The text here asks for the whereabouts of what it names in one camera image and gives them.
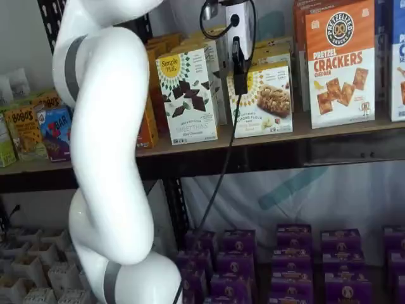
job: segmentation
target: cracker box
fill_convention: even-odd
[[[365,256],[362,251],[324,252],[322,262],[324,272],[362,271]]]
[[[37,256],[24,255],[11,264],[13,272],[17,277],[29,279],[37,287],[48,287],[41,261]]]
[[[321,232],[322,250],[361,250],[361,236],[357,229]]]
[[[232,74],[227,77],[232,122],[238,96]],[[235,137],[292,132],[289,68],[286,61],[257,65],[247,75],[247,94],[242,95]]]
[[[151,98],[148,96],[145,106],[144,117],[140,125],[137,138],[138,148],[153,148],[158,143],[158,127],[154,119],[154,112]]]
[[[371,304],[372,285],[362,272],[325,274],[326,303]]]
[[[55,263],[49,269],[48,277],[57,299],[60,299],[67,289],[83,288],[75,264],[66,262]]]
[[[24,279],[11,278],[7,275],[0,277],[1,304],[21,304],[26,295]]]
[[[291,271],[304,270],[312,268],[311,254],[308,250],[302,248],[295,249],[275,249],[271,257],[271,266],[274,268],[283,268]]]
[[[218,138],[218,109],[207,46],[156,60],[173,145]]]
[[[33,288],[25,296],[23,304],[57,304],[51,288]]]
[[[183,290],[192,291],[196,304],[202,304],[208,295],[204,270],[181,269]]]
[[[226,296],[252,304],[249,279],[238,274],[214,274],[211,280],[211,296]]]
[[[312,248],[311,226],[306,224],[278,224],[277,245],[291,248]]]
[[[20,160],[48,158],[34,106],[6,111],[4,116]]]
[[[37,112],[42,142],[52,162],[70,160],[70,129],[72,120],[67,107]]]
[[[305,18],[312,128],[374,120],[374,2]]]
[[[405,3],[392,0],[390,115],[393,122],[405,120]]]
[[[13,149],[13,142],[8,134],[6,120],[0,113],[0,167],[7,167],[17,161]]]

